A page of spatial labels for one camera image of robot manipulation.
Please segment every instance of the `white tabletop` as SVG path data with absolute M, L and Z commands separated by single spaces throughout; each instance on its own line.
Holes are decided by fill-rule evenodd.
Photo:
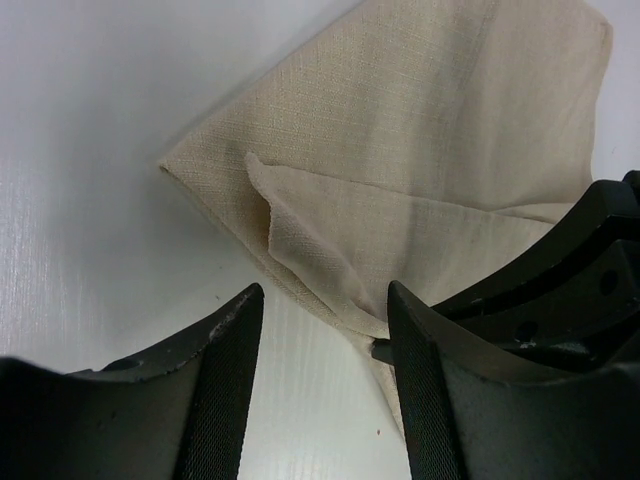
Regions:
M 403 479 L 375 380 L 157 169 L 197 119 L 358 0 L 0 1 L 0 354 L 99 369 L 253 281 L 266 315 L 243 479 Z M 616 28 L 594 174 L 640 168 L 640 6 Z

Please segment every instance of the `folded fabric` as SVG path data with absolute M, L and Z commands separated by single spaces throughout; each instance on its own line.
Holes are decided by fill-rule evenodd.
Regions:
M 370 0 L 162 167 L 369 356 L 391 280 L 444 300 L 580 197 L 611 39 L 580 0 Z M 401 425 L 392 368 L 370 362 Z

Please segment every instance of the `textured grip surface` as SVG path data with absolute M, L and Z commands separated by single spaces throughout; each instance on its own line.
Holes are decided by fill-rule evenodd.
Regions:
M 440 354 L 389 289 L 389 330 L 409 466 L 415 480 L 467 478 Z
M 237 477 L 262 328 L 256 320 L 261 315 L 261 304 L 248 305 L 241 318 L 221 325 L 225 331 L 205 353 L 174 478 Z

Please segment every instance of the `screw hole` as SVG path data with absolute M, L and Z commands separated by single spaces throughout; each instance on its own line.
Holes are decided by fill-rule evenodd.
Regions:
M 600 277 L 600 293 L 610 295 L 618 286 L 618 274 L 613 270 L 607 270 Z
M 135 360 L 133 358 L 121 358 L 115 362 L 111 362 L 109 365 L 102 369 L 103 372 L 115 372 L 120 370 L 131 370 L 142 365 L 142 361 Z
M 524 322 L 516 328 L 513 338 L 519 343 L 529 343 L 536 333 L 538 333 L 538 324 L 536 322 Z

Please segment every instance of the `linen napkin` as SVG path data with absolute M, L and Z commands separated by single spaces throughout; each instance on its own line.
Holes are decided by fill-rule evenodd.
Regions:
M 584 192 L 611 42 L 580 0 L 368 0 L 162 168 L 369 357 L 391 280 L 444 300 Z M 401 425 L 393 369 L 370 363 Z

